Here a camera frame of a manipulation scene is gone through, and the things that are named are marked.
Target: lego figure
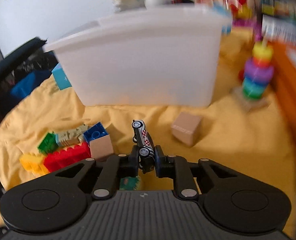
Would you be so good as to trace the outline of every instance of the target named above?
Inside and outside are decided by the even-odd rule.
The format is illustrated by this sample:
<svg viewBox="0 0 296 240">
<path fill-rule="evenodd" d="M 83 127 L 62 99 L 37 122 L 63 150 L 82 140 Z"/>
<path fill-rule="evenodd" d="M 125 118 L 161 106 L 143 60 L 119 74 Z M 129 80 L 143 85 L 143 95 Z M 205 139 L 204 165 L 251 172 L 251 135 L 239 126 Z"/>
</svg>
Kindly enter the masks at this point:
<svg viewBox="0 0 296 240">
<path fill-rule="evenodd" d="M 59 147 L 74 145 L 84 142 L 83 133 L 89 129 L 88 125 L 81 125 L 75 129 L 60 132 L 56 135 L 56 143 Z"/>
<path fill-rule="evenodd" d="M 199 136 L 201 117 L 181 112 L 171 125 L 173 136 L 188 146 L 193 146 Z"/>
</svg>

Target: black circle pad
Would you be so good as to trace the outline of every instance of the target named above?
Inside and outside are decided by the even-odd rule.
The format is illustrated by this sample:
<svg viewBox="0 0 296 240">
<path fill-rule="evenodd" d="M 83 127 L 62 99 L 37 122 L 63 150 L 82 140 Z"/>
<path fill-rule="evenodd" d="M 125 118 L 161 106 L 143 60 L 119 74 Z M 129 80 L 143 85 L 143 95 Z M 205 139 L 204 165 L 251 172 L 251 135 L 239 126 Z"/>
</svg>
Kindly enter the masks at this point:
<svg viewBox="0 0 296 240">
<path fill-rule="evenodd" d="M 265 194 L 255 190 L 241 190 L 231 197 L 232 203 L 246 211 L 258 211 L 265 208 L 269 201 Z"/>
<path fill-rule="evenodd" d="M 23 197 L 23 204 L 30 210 L 43 211 L 56 206 L 59 199 L 59 195 L 52 190 L 37 189 Z"/>
<path fill-rule="evenodd" d="M 73 180 L 49 174 L 9 190 L 0 200 L 0 213 L 10 229 L 42 234 L 75 223 L 87 205 Z"/>
</svg>

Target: checkered pattern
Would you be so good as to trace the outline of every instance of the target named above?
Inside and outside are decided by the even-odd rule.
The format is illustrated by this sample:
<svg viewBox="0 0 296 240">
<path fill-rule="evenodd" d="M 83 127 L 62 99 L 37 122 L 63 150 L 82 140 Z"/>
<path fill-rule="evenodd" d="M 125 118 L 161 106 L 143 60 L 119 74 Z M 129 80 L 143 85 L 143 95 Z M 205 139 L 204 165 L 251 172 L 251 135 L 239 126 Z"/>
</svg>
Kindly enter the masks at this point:
<svg viewBox="0 0 296 240">
<path fill-rule="evenodd" d="M 150 142 L 149 142 L 148 140 L 145 139 L 145 141 L 144 141 L 144 145 L 146 145 L 146 146 L 150 146 Z"/>
<path fill-rule="evenodd" d="M 142 130 L 141 134 L 143 135 L 143 137 L 147 137 L 147 130 Z"/>
</svg>

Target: blue lego block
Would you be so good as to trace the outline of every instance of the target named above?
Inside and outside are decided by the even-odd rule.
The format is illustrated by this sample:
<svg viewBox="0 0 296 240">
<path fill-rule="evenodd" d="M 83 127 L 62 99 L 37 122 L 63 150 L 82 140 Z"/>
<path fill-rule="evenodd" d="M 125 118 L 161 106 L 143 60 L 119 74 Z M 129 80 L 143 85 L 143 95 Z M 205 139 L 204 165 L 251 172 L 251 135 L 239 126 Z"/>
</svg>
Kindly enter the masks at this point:
<svg viewBox="0 0 296 240">
<path fill-rule="evenodd" d="M 108 135 L 107 131 L 101 122 L 95 124 L 93 127 L 84 132 L 85 141 L 89 144 L 90 141 Z"/>
<path fill-rule="evenodd" d="M 71 87 L 71 84 L 60 63 L 58 63 L 52 70 L 52 74 L 54 75 L 54 78 L 60 90 Z"/>
</svg>

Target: green lego block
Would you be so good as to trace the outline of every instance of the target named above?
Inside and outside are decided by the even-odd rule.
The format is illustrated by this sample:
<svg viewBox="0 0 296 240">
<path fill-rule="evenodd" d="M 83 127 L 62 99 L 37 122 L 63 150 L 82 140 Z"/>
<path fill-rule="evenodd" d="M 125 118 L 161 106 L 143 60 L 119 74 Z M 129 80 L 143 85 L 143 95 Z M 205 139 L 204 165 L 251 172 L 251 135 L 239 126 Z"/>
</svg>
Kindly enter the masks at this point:
<svg viewBox="0 0 296 240">
<path fill-rule="evenodd" d="M 38 146 L 39 152 L 45 155 L 54 152 L 57 148 L 58 144 L 56 143 L 56 136 L 54 133 L 47 133 Z"/>
</svg>

